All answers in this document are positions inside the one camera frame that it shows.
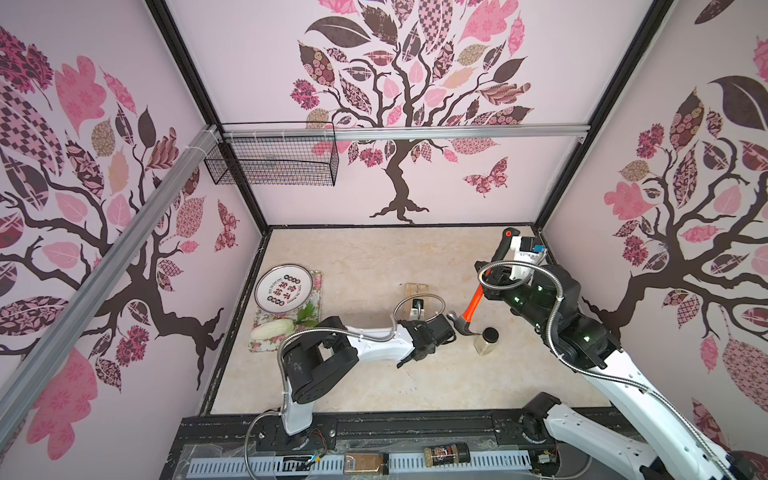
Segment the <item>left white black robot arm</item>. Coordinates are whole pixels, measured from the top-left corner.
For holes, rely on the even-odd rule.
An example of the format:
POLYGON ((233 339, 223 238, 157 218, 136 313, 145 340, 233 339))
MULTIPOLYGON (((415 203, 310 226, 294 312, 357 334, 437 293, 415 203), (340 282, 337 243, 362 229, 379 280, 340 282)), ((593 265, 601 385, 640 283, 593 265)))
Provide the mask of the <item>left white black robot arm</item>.
POLYGON ((390 361, 398 368, 421 361, 456 340, 447 318, 391 320, 388 328, 347 327, 338 316, 295 333, 278 348, 283 383, 280 418, 284 432, 305 432, 313 422, 314 405, 360 363, 390 361))

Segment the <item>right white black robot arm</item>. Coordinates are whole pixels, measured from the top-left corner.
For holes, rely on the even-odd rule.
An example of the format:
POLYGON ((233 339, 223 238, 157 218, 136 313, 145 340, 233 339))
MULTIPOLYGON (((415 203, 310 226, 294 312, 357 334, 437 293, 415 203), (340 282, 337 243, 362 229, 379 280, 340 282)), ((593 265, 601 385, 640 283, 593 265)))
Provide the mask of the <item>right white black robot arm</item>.
POLYGON ((708 438, 641 373, 617 338, 578 306, 580 284, 558 265, 478 261, 482 293, 523 318, 555 358, 597 388, 641 442, 589 420, 552 395, 528 404, 532 421, 626 479, 754 479, 751 459, 708 438))

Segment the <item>wooden block with nails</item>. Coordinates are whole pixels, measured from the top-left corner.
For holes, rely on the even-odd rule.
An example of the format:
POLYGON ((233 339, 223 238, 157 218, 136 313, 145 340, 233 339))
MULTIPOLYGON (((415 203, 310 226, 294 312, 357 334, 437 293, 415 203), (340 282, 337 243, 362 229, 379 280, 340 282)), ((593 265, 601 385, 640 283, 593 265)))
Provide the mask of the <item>wooden block with nails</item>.
POLYGON ((407 300, 406 303, 401 307, 402 313, 404 315, 404 319, 409 319, 409 311, 410 311, 410 303, 412 299, 415 298, 422 298, 425 300, 425 308, 426 308, 426 319, 427 319, 427 302, 428 299, 426 297, 419 297, 419 294, 422 293, 428 293, 430 290, 430 287, 428 284, 424 283, 406 283, 404 285, 404 293, 406 297, 410 297, 410 300, 407 300))

